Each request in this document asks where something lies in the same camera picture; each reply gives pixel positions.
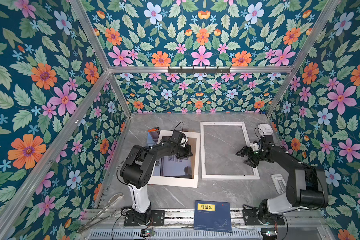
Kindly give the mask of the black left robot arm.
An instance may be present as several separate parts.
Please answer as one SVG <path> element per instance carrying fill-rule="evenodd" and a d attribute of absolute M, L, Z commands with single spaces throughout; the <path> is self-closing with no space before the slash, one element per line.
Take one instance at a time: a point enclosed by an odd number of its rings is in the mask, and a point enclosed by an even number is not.
<path fill-rule="evenodd" d="M 153 146 L 133 146 L 120 169 L 120 177 L 131 188 L 132 209 L 139 214 L 149 212 L 151 202 L 148 197 L 147 184 L 157 160 L 171 156 L 185 159 L 192 155 L 187 136 L 177 130 L 174 130 L 172 136 L 167 140 L 161 140 Z"/>

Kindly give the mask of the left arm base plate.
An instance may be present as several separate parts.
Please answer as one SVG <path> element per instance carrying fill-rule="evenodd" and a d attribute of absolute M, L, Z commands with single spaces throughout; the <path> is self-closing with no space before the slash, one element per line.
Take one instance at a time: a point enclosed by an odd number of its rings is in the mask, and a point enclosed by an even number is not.
<path fill-rule="evenodd" d="M 147 227 L 148 225 L 163 226 L 165 220 L 164 210 L 148 210 L 146 213 L 138 213 L 135 210 L 127 211 L 124 227 Z"/>

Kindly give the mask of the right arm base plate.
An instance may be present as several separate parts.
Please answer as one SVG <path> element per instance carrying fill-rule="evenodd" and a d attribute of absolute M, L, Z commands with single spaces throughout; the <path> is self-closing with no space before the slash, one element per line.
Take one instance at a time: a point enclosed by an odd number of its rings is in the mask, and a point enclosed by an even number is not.
<path fill-rule="evenodd" d="M 243 219 L 245 225 L 247 226 L 284 226 L 286 224 L 284 217 L 282 215 L 270 214 L 265 210 L 255 210 L 244 208 L 242 210 Z"/>

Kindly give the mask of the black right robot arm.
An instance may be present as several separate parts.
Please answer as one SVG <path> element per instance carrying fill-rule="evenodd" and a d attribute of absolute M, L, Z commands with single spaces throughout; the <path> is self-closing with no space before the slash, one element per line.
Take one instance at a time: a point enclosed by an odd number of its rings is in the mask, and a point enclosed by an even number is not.
<path fill-rule="evenodd" d="M 244 163 L 252 168 L 257 168 L 260 162 L 276 163 L 288 173 L 285 192 L 263 200 L 258 208 L 260 217 L 281 216 L 298 209 L 315 211 L 328 206 L 325 171 L 298 160 L 277 145 L 272 136 L 261 136 L 258 141 L 242 147 L 236 155 L 244 157 Z"/>

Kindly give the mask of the white picture frame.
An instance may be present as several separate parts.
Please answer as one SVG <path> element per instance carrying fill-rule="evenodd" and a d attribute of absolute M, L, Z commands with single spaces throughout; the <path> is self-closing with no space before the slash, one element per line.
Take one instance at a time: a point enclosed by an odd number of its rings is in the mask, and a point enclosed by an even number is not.
<path fill-rule="evenodd" d="M 201 134 L 201 161 L 202 161 L 202 179 L 205 180 L 260 180 L 260 174 L 257 168 L 252 168 L 252 175 L 207 175 L 206 174 L 206 154 L 205 154 L 205 126 L 240 126 L 246 141 L 246 146 L 250 144 L 250 138 L 244 122 L 200 122 Z"/>

